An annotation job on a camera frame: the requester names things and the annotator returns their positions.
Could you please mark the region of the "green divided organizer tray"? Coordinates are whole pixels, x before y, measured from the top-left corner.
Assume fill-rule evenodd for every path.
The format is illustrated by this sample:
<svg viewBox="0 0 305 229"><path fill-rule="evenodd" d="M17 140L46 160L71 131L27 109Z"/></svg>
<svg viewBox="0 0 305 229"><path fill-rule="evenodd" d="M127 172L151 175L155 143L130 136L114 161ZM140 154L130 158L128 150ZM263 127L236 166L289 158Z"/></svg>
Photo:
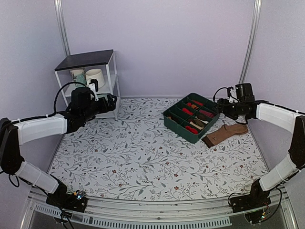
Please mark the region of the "green divided organizer tray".
<svg viewBox="0 0 305 229"><path fill-rule="evenodd" d="M187 108L193 112L188 115L182 109ZM176 117L179 122L169 120L168 116ZM164 125L178 136L190 143L197 143L204 134L215 124L219 118L216 112L216 103L196 93L190 93L183 99L176 102L163 112ZM189 123L191 119L199 119L207 124L203 130L197 129Z"/></svg>

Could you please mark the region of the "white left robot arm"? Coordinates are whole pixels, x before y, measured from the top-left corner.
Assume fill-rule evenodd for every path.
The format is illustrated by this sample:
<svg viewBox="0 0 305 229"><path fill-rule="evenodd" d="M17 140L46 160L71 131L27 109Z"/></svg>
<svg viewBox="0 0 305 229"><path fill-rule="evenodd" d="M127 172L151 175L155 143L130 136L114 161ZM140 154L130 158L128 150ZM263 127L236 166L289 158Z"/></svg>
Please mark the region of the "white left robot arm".
<svg viewBox="0 0 305 229"><path fill-rule="evenodd" d="M108 94L98 97L89 87L78 87L72 91L71 101L63 111L11 121L0 121L0 167L3 173L16 176L31 185L52 194L60 207L67 207L71 197L61 188L60 181L35 165L27 162L20 147L29 142L56 135L74 133L94 119L96 115L116 109L117 96Z"/></svg>

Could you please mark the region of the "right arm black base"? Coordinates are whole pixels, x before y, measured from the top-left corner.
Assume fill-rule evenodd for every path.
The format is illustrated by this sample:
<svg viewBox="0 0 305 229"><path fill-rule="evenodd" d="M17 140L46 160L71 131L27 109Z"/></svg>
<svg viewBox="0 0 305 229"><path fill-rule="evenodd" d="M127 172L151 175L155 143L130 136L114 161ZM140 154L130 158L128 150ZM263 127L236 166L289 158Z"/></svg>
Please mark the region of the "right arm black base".
<svg viewBox="0 0 305 229"><path fill-rule="evenodd" d="M258 179L251 185L249 194L242 194L236 197L229 196L228 204L232 208L233 213L267 206L271 204L271 199L269 198L271 190L279 185L277 184L275 187L264 191L263 186L260 184L260 179Z"/></svg>

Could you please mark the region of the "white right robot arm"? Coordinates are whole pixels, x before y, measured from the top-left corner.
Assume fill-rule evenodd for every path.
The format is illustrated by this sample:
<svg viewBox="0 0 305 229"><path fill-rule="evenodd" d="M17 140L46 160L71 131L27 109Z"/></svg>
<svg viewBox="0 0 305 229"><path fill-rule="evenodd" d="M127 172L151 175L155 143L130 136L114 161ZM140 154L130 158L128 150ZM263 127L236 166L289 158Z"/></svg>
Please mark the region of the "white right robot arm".
<svg viewBox="0 0 305 229"><path fill-rule="evenodd" d="M224 87L227 98L213 99L217 112L237 120L242 116L254 131L270 171L252 185L250 208L264 202L264 192L287 182L305 167L305 114L266 100L256 100L249 83Z"/></svg>

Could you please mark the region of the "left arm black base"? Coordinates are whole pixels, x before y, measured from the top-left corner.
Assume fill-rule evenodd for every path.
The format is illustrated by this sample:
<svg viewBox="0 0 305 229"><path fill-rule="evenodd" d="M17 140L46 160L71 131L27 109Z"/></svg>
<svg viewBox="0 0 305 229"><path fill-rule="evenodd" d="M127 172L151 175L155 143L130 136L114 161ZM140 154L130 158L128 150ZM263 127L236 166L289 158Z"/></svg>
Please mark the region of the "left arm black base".
<svg viewBox="0 0 305 229"><path fill-rule="evenodd" d="M54 193L48 194L46 203L60 209L67 209L84 213L88 199L84 191L76 190L73 193L67 192L64 184L59 184Z"/></svg>

